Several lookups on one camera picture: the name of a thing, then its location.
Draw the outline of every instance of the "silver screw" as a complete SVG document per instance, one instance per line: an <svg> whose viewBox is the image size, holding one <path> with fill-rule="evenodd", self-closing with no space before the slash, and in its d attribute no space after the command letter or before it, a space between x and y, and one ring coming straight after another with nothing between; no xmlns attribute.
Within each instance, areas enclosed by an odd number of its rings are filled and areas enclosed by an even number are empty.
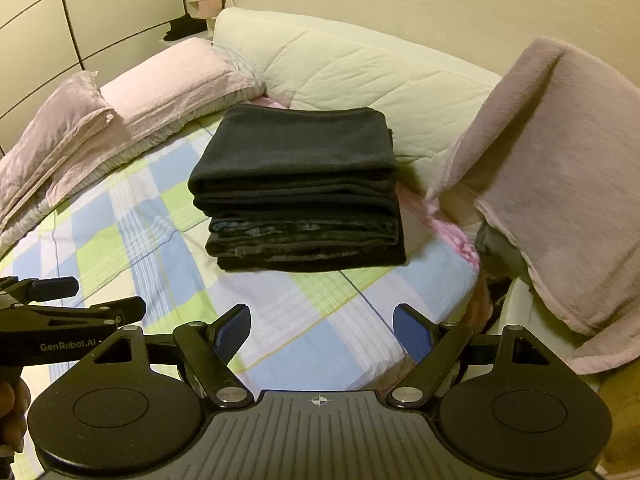
<svg viewBox="0 0 640 480"><path fill-rule="evenodd" d="M417 402L420 400L422 398L422 392L412 386L403 386L402 388L393 390L391 396L398 402L408 404L409 402Z"/></svg>
<svg viewBox="0 0 640 480"><path fill-rule="evenodd" d="M244 388L238 388L237 386L227 386L226 388L221 388L216 392L216 397L219 398L222 402L228 402L229 404L233 402L241 402L248 397L248 393Z"/></svg>

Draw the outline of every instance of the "pillowcase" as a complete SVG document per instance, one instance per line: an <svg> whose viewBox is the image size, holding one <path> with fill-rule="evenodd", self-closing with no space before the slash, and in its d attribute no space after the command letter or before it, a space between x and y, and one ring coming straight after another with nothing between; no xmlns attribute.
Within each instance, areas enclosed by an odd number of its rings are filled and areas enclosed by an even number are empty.
<svg viewBox="0 0 640 480"><path fill-rule="evenodd" d="M0 230L83 143L113 119L95 73L66 79L40 107L18 143L0 160Z"/></svg>
<svg viewBox="0 0 640 480"><path fill-rule="evenodd" d="M61 202L187 122L263 95L265 88L249 61L203 38L156 54L100 89L116 117L56 172L47 201Z"/></svg>

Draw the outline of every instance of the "bed sheet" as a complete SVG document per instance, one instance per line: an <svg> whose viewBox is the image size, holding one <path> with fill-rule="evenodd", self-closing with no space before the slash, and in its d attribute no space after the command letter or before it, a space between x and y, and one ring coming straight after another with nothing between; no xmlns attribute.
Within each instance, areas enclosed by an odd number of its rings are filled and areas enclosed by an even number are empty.
<svg viewBox="0 0 640 480"><path fill-rule="evenodd" d="M204 250L206 217L186 187L221 117L188 124L168 144L61 205L0 260L0 275L75 276L78 295L50 302L63 306L139 295L147 304L139 323L146 333L211 322L245 303L252 332L230 368L254 394L391 386L413 365L391 329L394 307L409 303L440 321L465 303L475 270L401 203L407 266L223 272ZM31 367L23 376L35 396L71 365ZM170 367L156 369L176 376ZM18 480L41 471L28 437L14 471Z"/></svg>

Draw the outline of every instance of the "circular disc cover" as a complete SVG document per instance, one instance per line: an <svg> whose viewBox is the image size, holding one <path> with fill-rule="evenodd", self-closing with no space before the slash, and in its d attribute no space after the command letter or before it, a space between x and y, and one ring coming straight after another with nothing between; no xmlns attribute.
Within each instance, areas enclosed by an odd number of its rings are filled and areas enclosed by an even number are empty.
<svg viewBox="0 0 640 480"><path fill-rule="evenodd" d="M49 388L34 401L29 428L41 461L60 472L120 476L142 472L183 450L202 424L186 384L148 381Z"/></svg>
<svg viewBox="0 0 640 480"><path fill-rule="evenodd" d="M442 399L438 426L480 468L515 476L560 476L593 465L610 416L597 396L570 386L493 384L478 377Z"/></svg>

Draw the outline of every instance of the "black folded garment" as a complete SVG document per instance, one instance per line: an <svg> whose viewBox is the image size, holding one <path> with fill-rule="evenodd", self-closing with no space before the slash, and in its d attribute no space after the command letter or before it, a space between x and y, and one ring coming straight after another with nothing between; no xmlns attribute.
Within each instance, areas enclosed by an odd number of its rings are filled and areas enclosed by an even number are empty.
<svg viewBox="0 0 640 480"><path fill-rule="evenodd" d="M236 105L188 187L211 218L206 249L223 269L396 265L405 257L395 169L375 110Z"/></svg>

